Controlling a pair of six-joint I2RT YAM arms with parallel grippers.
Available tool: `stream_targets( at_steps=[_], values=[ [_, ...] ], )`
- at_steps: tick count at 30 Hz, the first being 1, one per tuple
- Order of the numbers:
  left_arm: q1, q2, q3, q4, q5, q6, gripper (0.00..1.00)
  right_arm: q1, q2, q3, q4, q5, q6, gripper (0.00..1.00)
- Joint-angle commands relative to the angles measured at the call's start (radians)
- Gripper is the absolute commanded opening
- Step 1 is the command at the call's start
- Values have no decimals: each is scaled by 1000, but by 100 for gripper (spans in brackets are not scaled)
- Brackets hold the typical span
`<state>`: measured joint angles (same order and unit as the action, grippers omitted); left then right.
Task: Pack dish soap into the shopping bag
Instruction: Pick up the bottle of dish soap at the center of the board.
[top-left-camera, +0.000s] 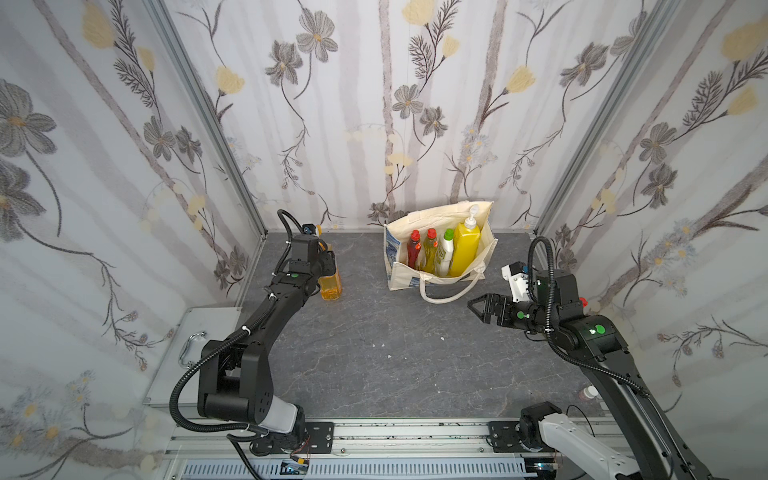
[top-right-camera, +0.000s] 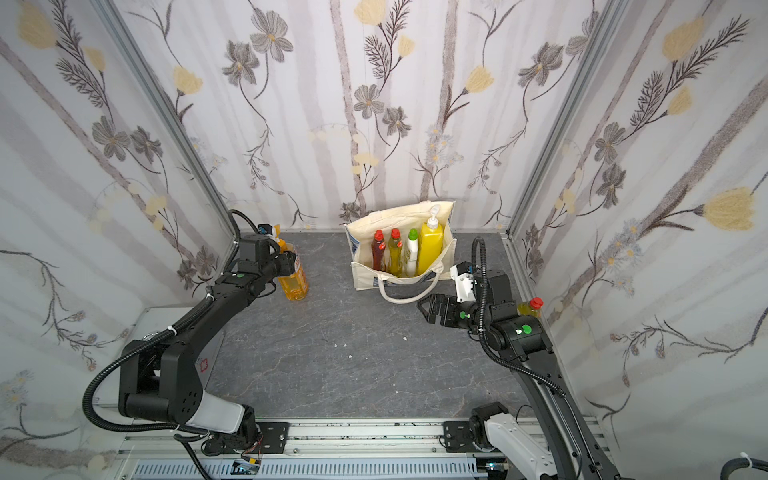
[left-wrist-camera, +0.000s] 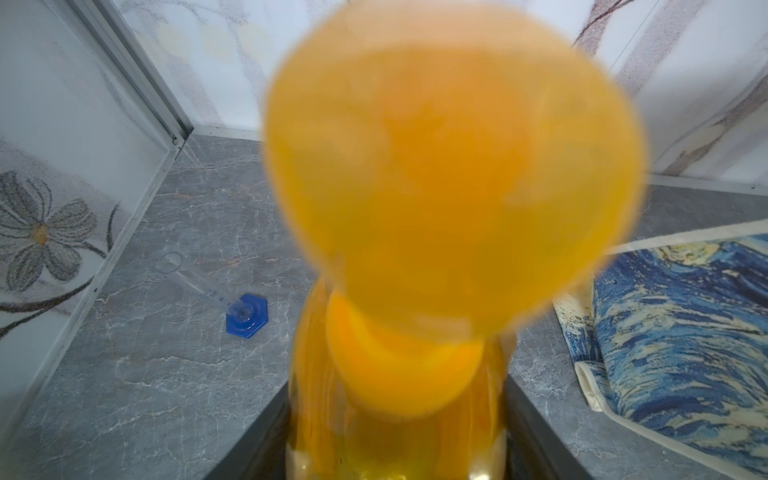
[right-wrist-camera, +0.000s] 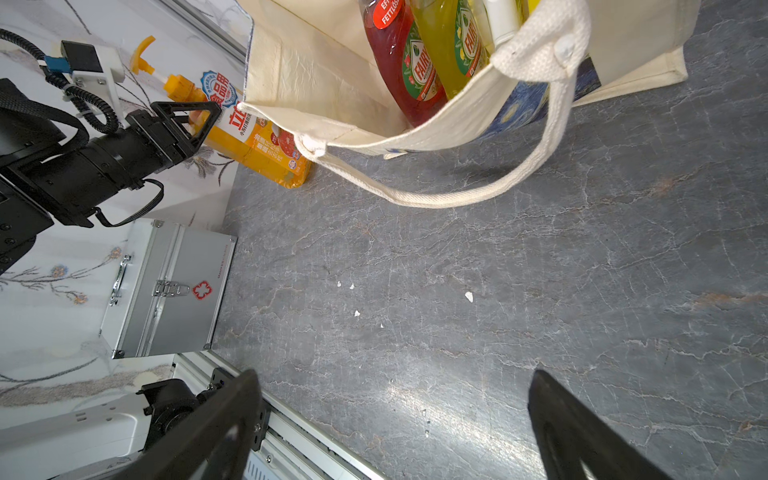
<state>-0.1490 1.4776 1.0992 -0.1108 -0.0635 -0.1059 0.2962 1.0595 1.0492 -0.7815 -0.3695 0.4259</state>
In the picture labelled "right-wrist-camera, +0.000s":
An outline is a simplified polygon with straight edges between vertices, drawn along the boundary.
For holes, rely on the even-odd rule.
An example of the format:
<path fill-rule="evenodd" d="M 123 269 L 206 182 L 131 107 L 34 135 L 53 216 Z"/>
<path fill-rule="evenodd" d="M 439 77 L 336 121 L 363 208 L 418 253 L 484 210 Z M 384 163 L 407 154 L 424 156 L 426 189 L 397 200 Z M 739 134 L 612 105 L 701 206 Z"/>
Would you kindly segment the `white green-capped soap bottle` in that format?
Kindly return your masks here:
<path fill-rule="evenodd" d="M 520 29 L 521 19 L 515 0 L 484 0 L 493 45 L 499 49 Z"/>

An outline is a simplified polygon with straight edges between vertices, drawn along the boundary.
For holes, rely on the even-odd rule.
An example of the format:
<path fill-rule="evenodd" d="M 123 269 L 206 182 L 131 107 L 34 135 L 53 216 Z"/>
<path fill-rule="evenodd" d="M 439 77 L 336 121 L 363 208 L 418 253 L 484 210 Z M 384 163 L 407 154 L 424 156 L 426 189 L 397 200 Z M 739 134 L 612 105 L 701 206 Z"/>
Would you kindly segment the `cream canvas starry-night shopping bag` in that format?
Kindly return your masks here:
<path fill-rule="evenodd" d="M 354 1 L 245 1 L 252 19 L 241 108 L 290 132 L 300 153 L 394 204 L 479 203 L 527 179 L 553 154 L 571 108 L 683 82 L 696 1 L 543 1 L 432 119 L 409 126 L 375 65 Z M 388 187 L 333 156 L 393 158 L 485 139 L 544 119 L 535 149 L 493 183 L 460 192 Z"/>

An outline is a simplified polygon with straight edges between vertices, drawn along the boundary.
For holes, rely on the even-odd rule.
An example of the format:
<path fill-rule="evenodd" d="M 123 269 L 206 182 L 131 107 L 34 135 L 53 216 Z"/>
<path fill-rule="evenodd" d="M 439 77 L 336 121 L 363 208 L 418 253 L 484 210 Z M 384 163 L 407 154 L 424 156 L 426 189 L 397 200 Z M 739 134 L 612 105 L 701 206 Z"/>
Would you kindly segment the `orange dish soap bottle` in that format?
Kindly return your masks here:
<path fill-rule="evenodd" d="M 206 147 L 285 188 L 298 188 L 305 183 L 311 162 L 301 155 L 291 133 L 241 110 L 242 92 L 218 71 L 205 71 L 197 81 L 179 74 L 161 74 L 143 58 L 154 41 L 153 36 L 148 36 L 138 45 L 130 59 L 130 70 L 160 80 L 172 101 L 212 101 L 220 106 L 221 115 L 207 135 Z"/>

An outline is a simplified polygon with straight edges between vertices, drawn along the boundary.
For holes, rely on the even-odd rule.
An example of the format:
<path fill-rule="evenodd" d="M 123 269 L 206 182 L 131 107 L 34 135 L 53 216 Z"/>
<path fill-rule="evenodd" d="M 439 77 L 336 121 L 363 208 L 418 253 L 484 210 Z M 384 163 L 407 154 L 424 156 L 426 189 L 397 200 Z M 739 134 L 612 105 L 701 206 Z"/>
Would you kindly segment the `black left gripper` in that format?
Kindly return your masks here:
<path fill-rule="evenodd" d="M 100 201 L 140 188 L 146 177 L 173 166 L 169 158 L 194 156 L 221 116 L 214 101 L 153 102 L 150 109 L 156 119 L 149 128 L 152 140 L 131 127 L 91 140 L 78 151 Z"/>

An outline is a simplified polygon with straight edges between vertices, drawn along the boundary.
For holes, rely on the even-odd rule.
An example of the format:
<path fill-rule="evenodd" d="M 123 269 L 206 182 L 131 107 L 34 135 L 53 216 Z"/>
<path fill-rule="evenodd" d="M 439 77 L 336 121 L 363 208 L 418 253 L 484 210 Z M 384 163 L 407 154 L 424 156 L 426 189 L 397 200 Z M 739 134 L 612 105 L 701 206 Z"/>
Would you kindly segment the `green red-capped dish soap bottle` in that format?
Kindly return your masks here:
<path fill-rule="evenodd" d="M 470 2 L 414 0 L 410 7 L 448 99 L 489 63 Z"/>

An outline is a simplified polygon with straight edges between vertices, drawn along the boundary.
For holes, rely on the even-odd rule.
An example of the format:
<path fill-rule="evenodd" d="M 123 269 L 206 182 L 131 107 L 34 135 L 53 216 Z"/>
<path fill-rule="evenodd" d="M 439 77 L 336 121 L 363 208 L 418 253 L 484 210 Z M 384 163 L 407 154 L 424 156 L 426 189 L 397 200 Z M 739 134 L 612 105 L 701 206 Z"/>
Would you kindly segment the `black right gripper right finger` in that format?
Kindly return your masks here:
<path fill-rule="evenodd" d="M 549 479 L 667 479 L 543 369 L 534 371 L 528 412 Z"/>

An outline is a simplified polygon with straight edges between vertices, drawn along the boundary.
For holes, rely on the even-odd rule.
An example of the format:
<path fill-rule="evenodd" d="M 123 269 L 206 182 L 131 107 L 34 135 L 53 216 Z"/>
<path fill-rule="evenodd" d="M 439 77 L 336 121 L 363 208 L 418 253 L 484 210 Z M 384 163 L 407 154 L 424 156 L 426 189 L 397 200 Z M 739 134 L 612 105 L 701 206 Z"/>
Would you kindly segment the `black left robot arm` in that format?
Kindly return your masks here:
<path fill-rule="evenodd" d="M 68 113 L 1 82 L 1 265 L 9 268 L 55 223 L 105 224 L 102 204 L 154 182 L 155 174 L 195 156 L 222 110 L 210 100 L 154 102 L 119 119 L 98 95 L 69 80 L 94 65 L 92 46 L 74 56 L 47 56 L 26 38 L 4 41 L 37 62 L 46 81 L 75 105 Z M 260 423 L 262 392 L 255 372 L 226 379 L 201 395 L 180 379 L 84 411 L 1 433 L 6 479 L 72 474 L 113 479 L 239 479 Z"/>

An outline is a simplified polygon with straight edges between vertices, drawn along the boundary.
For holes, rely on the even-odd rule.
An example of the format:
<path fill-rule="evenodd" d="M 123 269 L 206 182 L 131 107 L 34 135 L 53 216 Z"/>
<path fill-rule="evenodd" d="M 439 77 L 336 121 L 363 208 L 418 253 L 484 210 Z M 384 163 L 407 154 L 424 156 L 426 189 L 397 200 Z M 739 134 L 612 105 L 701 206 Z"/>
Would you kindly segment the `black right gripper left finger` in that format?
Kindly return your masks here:
<path fill-rule="evenodd" d="M 241 479 L 262 407 L 256 372 L 195 395 L 181 379 L 145 384 L 150 427 L 137 460 L 118 479 Z"/>

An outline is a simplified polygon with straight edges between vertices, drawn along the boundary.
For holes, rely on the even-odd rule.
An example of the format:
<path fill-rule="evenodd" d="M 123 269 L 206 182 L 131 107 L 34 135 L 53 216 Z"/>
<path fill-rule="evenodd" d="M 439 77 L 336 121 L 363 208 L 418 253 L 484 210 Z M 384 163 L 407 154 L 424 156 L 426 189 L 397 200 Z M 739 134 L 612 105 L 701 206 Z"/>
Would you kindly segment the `red dish soap bottle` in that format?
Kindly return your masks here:
<path fill-rule="evenodd" d="M 358 6 L 390 94 L 411 126 L 424 124 L 447 103 L 447 96 L 408 3 L 361 0 Z"/>

